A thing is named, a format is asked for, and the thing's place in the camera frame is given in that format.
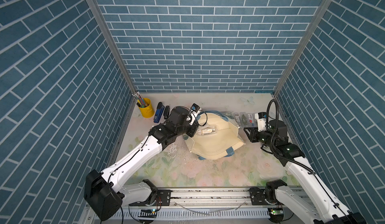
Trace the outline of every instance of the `yellow pencil cup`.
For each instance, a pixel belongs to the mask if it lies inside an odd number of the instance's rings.
[[[151,100],[149,98],[143,98],[143,99],[148,106],[144,108],[139,107],[139,110],[141,111],[142,116],[144,118],[151,118],[155,114],[154,108],[151,105]]]

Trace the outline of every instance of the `coiled cable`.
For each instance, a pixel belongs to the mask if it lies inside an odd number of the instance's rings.
[[[269,145],[272,154],[273,154],[277,159],[286,160],[286,161],[289,161],[289,162],[294,163],[294,164],[296,164],[296,165],[299,165],[300,167],[306,169],[306,170],[307,170],[309,173],[311,173],[311,174],[315,173],[310,167],[308,167],[308,166],[306,166],[306,165],[304,165],[304,164],[302,164],[302,163],[300,163],[300,162],[298,162],[298,161],[291,160],[291,159],[289,159],[289,158],[287,158],[287,157],[284,157],[284,156],[278,154],[277,148],[276,148],[276,146],[274,145],[275,142],[276,142],[275,135],[277,134],[277,130],[278,130],[278,118],[279,118],[279,116],[280,116],[280,113],[279,113],[279,111],[278,111],[278,102],[277,102],[277,100],[272,99],[272,100],[269,102],[269,105],[267,106],[267,112],[270,110],[270,106],[272,105],[273,102],[274,102],[274,104],[275,104],[275,127],[274,127],[274,130],[273,130],[272,137],[271,137],[271,139],[270,139],[270,145]],[[268,117],[268,115],[267,115],[267,116],[266,116],[266,128],[267,128],[267,121],[268,121],[268,118],[269,118],[269,117]]]

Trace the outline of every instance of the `blue stapler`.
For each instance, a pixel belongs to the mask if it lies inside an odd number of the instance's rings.
[[[158,106],[156,107],[156,112],[155,112],[155,116],[154,116],[154,123],[159,123],[159,121],[161,120],[163,111],[164,111],[164,106],[163,106],[162,102],[159,102]]]

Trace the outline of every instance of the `black cable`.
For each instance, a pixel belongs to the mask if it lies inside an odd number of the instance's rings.
[[[143,145],[142,145],[141,148],[143,148],[143,146],[146,144],[146,142],[147,142],[147,140],[148,140],[148,137],[150,137],[150,136],[149,136],[149,135],[147,136],[147,138],[146,138],[146,140],[145,140],[145,142],[143,143]],[[135,152],[135,154],[134,154],[128,161],[132,160],[132,158],[133,158],[139,151],[140,151],[140,150],[138,150],[137,152]],[[108,184],[110,183],[110,178],[111,178],[112,174],[113,174],[115,171],[117,171],[119,168],[121,168],[123,165],[127,164],[128,161],[126,161],[125,163],[123,163],[122,165],[120,165],[118,168],[116,168],[113,172],[111,172],[110,176],[108,177],[108,182],[107,182]]]
[[[143,148],[143,146],[146,144],[146,142],[147,142],[147,140],[148,140],[148,137],[150,137],[150,136],[149,136],[149,135],[147,136],[147,138],[146,138],[146,140],[144,141],[144,143],[143,143],[143,145],[142,145],[141,148]],[[132,158],[133,158],[139,151],[140,151],[140,150],[138,150],[137,152],[135,152],[135,154],[134,154],[128,161],[132,160]],[[123,165],[127,164],[128,161],[126,161],[125,163],[123,163],[122,165],[120,165],[119,167],[117,167],[113,172],[111,172],[110,176],[108,177],[108,181],[107,181],[107,184],[108,184],[108,185],[110,184],[110,178],[111,178],[112,174],[113,174],[115,171],[117,171],[119,168],[121,168]],[[120,208],[121,208],[121,210],[122,210],[122,224],[123,224],[123,220],[124,220],[123,208],[122,208],[122,206],[120,206]]]
[[[141,221],[139,221],[138,219],[134,218],[130,212],[130,205],[128,205],[128,213],[130,214],[131,218],[134,219],[135,221],[139,222],[140,224],[143,224]]]
[[[349,222],[350,222],[351,224],[353,224],[352,221],[350,220],[350,218],[345,214],[345,212],[344,212],[343,210],[341,210],[341,208],[339,207],[339,203],[336,203],[336,202],[332,199],[332,197],[329,195],[329,193],[325,190],[325,188],[323,187],[323,185],[321,184],[320,180],[319,180],[318,177],[315,175],[315,173],[314,173],[313,175],[314,175],[315,179],[318,181],[318,183],[320,184],[320,186],[322,187],[323,191],[326,192],[326,195],[328,195],[328,197],[330,198],[331,202],[333,202],[334,208],[338,208],[338,209],[342,212],[342,214],[344,214],[344,216],[349,220]]]
[[[121,206],[121,211],[122,211],[122,224],[123,224],[123,220],[124,220],[124,213],[123,213],[123,208]]]
[[[199,126],[205,126],[205,125],[207,124],[207,119],[208,119],[207,113],[206,113],[205,111],[202,111],[202,112],[205,113],[205,115],[206,115],[206,122],[205,122],[203,125],[200,125],[199,122],[198,122],[198,125],[199,125]]]
[[[287,218],[287,219],[285,219],[285,220],[282,220],[282,221],[287,221],[287,220],[289,220],[290,218],[292,218],[294,216],[294,212],[293,212],[293,214],[291,215],[291,217],[289,217],[289,218]]]
[[[269,153],[269,154],[271,154],[271,155],[273,154],[272,152],[270,152],[270,151],[268,151],[268,150],[265,150],[265,149],[263,149],[263,146],[264,146],[264,145],[262,145],[262,146],[261,146],[261,150],[263,150],[263,151],[265,151],[266,153]]]
[[[274,127],[274,130],[273,130],[273,134],[272,134],[272,137],[270,139],[270,150],[272,151],[273,155],[277,158],[277,159],[282,159],[282,160],[286,160],[286,161],[289,161],[291,163],[294,163],[294,164],[297,164],[299,165],[300,167],[306,169],[309,173],[315,173],[310,167],[298,162],[298,161],[295,161],[295,160],[291,160],[289,158],[286,158],[284,156],[281,156],[280,154],[277,153],[277,150],[276,150],[276,147],[273,145],[275,143],[275,135],[277,134],[277,130],[278,130],[278,119],[279,119],[279,116],[280,116],[280,113],[278,111],[278,102],[275,100],[275,99],[272,99],[270,102],[269,102],[269,105],[267,106],[267,113],[268,111],[270,110],[270,106],[272,105],[272,103],[274,102],[275,104],[275,127]]]
[[[161,200],[161,197],[159,197],[159,210],[158,211],[160,211],[161,208],[162,208],[162,200]]]
[[[289,161],[291,163],[294,163],[294,164],[297,164],[299,165],[300,167],[306,169],[307,171],[309,171],[309,174],[311,175],[314,175],[314,177],[316,178],[316,180],[318,181],[318,183],[320,184],[320,186],[322,187],[322,189],[324,190],[324,192],[326,192],[326,194],[328,195],[328,197],[330,198],[330,200],[334,203],[334,207],[335,208],[338,208],[342,214],[344,214],[344,216],[350,221],[350,223],[352,223],[352,221],[350,220],[350,218],[348,218],[348,216],[344,213],[344,211],[341,210],[341,208],[339,207],[339,203],[335,203],[334,200],[331,198],[331,196],[329,195],[329,193],[326,191],[326,189],[323,187],[323,185],[321,184],[320,180],[317,178],[316,176],[316,173],[314,170],[312,170],[310,167],[298,162],[298,161],[295,161],[295,160],[291,160],[289,158],[286,158],[284,156],[281,156],[277,153],[277,150],[276,150],[276,146],[274,145],[276,139],[275,139],[275,135],[277,133],[277,129],[278,129],[278,118],[279,118],[279,111],[278,111],[278,102],[275,100],[275,99],[272,99],[270,102],[269,102],[269,105],[267,106],[267,113],[269,112],[270,110],[270,106],[271,104],[274,102],[275,104],[275,127],[274,127],[274,131],[273,131],[273,134],[272,134],[272,137],[270,139],[270,150],[272,151],[273,155],[278,158],[278,159],[283,159],[283,160],[286,160],[286,161]],[[267,129],[267,120],[268,120],[268,115],[266,117],[266,130]]]
[[[156,198],[155,198],[155,200],[156,200],[156,210],[154,211],[154,212],[158,212],[158,211],[160,211],[161,210],[161,207],[159,206],[159,209],[158,209],[158,197],[159,196],[157,196]]]

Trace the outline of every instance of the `plastic package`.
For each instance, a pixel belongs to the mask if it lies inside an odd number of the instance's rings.
[[[224,111],[224,112],[221,111],[221,113],[222,113],[224,116],[228,117],[229,119],[234,120],[234,114],[233,114],[232,111]]]
[[[253,114],[247,114],[247,117],[248,117],[248,121],[249,121],[249,127],[255,127],[255,122],[254,122],[254,118],[253,118]]]
[[[241,118],[240,118],[239,114],[238,113],[234,113],[233,115],[234,115],[235,121],[237,121],[238,126],[242,127]]]
[[[217,126],[216,125],[209,125],[201,127],[197,130],[197,135],[212,135],[217,133]]]
[[[254,117],[254,122],[257,124],[258,126],[258,113],[253,113],[253,117]]]
[[[245,112],[239,113],[239,117],[241,119],[242,128],[249,127],[249,117]]]

